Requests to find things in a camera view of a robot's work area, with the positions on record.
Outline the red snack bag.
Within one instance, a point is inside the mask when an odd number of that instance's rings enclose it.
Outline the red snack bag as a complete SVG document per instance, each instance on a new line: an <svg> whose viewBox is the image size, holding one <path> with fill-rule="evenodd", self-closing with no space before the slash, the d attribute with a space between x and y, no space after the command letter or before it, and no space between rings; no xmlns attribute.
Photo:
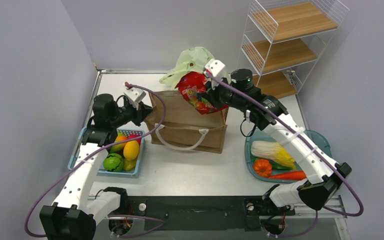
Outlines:
<svg viewBox="0 0 384 240"><path fill-rule="evenodd" d="M206 83L209 83L204 74L191 71L184 75L174 87L182 95L183 99L194 107L201 115L207 115L227 109L226 104L221 107L213 106L206 93Z"/></svg>

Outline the brown jute tote bag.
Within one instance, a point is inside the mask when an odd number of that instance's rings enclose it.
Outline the brown jute tote bag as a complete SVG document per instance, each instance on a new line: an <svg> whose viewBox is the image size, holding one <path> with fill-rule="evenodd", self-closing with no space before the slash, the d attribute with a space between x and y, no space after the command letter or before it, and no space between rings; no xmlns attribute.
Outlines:
<svg viewBox="0 0 384 240"><path fill-rule="evenodd" d="M151 143L179 151L202 151L221 154L224 148L229 109L200 114L178 91L150 94L152 113L145 119L149 130L161 119L162 124L151 134Z"/></svg>

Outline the green plastic grocery bag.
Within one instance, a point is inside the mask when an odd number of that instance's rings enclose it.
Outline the green plastic grocery bag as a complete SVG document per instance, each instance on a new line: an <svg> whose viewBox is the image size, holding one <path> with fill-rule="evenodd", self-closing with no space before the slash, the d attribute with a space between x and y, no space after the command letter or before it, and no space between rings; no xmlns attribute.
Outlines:
<svg viewBox="0 0 384 240"><path fill-rule="evenodd" d="M197 72L203 74L204 67L211 59L218 60L206 48L196 46L181 52L177 59L175 67L165 74L159 82L161 84L175 88L180 79L189 72ZM231 76L227 74L227 82L232 82Z"/></svg>

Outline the orange mini pumpkin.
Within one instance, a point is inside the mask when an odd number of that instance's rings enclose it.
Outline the orange mini pumpkin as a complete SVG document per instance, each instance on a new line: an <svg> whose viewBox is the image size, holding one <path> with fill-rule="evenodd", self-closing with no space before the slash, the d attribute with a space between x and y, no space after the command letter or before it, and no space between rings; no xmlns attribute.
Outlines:
<svg viewBox="0 0 384 240"><path fill-rule="evenodd" d="M269 178L272 175L273 167L267 159L257 159L252 165L253 170L263 178Z"/></svg>

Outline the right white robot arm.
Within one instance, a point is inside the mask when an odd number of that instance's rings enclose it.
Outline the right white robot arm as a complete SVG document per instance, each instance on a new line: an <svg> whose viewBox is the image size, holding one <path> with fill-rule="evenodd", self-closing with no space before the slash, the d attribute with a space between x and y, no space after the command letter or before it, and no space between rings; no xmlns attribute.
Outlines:
<svg viewBox="0 0 384 240"><path fill-rule="evenodd" d="M276 97L263 94L253 84L251 70L236 70L231 83L214 69L206 69L203 74L210 78L211 88L207 92L212 105L240 110L246 120L279 143L305 173L303 180L275 185L263 195L266 213L274 215L294 204L319 211L342 185L355 193L346 180L352 168L319 149Z"/></svg>

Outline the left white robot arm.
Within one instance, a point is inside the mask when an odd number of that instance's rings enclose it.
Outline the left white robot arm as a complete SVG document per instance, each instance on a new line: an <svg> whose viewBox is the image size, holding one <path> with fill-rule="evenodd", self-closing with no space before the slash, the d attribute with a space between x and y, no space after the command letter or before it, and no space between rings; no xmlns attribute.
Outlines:
<svg viewBox="0 0 384 240"><path fill-rule="evenodd" d="M88 202L96 176L117 138L117 129L129 122L137 126L152 112L143 103L144 92L124 93L123 106L111 94L97 95L92 116L81 137L78 159L59 195L39 213L45 236L49 240L91 240L97 225L111 212L123 215L129 210L127 191L109 187L102 195Z"/></svg>

